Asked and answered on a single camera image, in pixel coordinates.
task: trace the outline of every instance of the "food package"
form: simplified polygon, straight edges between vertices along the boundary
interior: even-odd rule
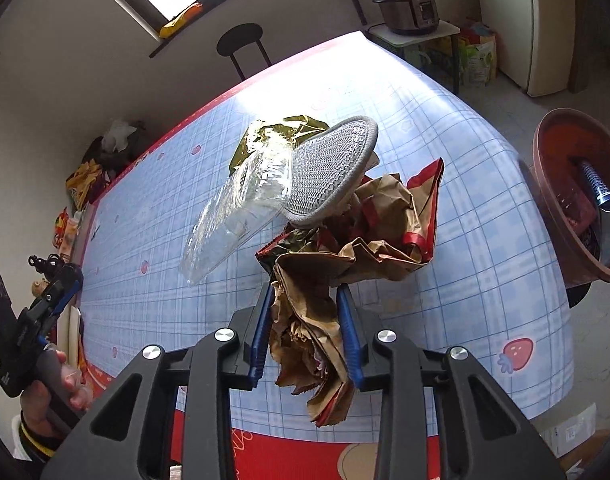
[[[171,22],[165,23],[159,31],[159,38],[166,40],[173,34],[181,30],[194,16],[198,16],[203,12],[203,4],[195,3],[187,7],[183,12],[178,14]]]
[[[74,248],[74,242],[76,241],[76,235],[78,234],[78,224],[80,222],[80,213],[77,212],[72,218],[67,220],[67,226],[63,235],[63,242],[58,248],[58,256],[60,256],[65,262],[69,262],[71,259],[71,251]]]
[[[496,78],[496,32],[483,23],[461,28],[459,50],[463,84],[480,86]]]
[[[102,167],[94,159],[84,162],[66,181],[67,192],[72,196],[76,210],[80,211],[89,199],[89,191],[98,178],[102,178]]]
[[[68,219],[69,215],[67,214],[67,208],[64,208],[62,213],[60,213],[58,217],[56,217],[56,222],[54,223],[54,237],[51,243],[57,249],[63,242],[63,235],[65,234],[65,227],[67,226]]]
[[[433,255],[438,186],[435,160],[407,186],[398,174],[365,177],[347,210],[310,229],[285,231],[256,253],[275,278],[270,353],[281,365],[276,384],[307,402],[317,426],[345,420],[354,394],[329,287],[385,278],[403,280]]]

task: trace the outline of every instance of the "brown plastic basin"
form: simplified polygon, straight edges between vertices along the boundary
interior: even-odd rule
[[[585,157],[610,188],[610,132],[587,114],[558,108],[538,125],[532,153],[532,171],[538,186],[530,186],[530,190],[552,239],[565,286],[594,280],[610,283],[610,267],[592,256],[578,239],[566,221],[552,185],[560,171],[575,173],[570,158]]]

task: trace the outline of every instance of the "strawberry print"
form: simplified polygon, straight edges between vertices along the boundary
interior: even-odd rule
[[[503,352],[498,355],[501,373],[511,374],[525,368],[532,357],[533,350],[534,342],[530,338],[522,337],[510,341],[503,348]]]

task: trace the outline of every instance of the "gold foil wrapper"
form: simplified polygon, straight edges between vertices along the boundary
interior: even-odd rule
[[[240,139],[229,163],[229,174],[232,175],[249,155],[274,136],[282,137],[296,147],[301,142],[328,129],[327,123],[307,115],[285,117],[282,121],[275,123],[256,120],[248,126],[243,138]]]

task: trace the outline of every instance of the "metal screw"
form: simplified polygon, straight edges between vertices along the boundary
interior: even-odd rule
[[[145,359],[156,359],[160,355],[160,346],[149,345],[143,349]]]
[[[381,330],[376,337],[382,343],[392,343],[396,341],[396,332],[394,330]]]
[[[234,337],[234,331],[230,328],[220,328],[214,334],[216,341],[229,341]]]
[[[450,357],[452,359],[456,359],[457,361],[467,359],[468,355],[470,354],[468,354],[467,350],[462,346],[455,346],[454,348],[450,349]]]

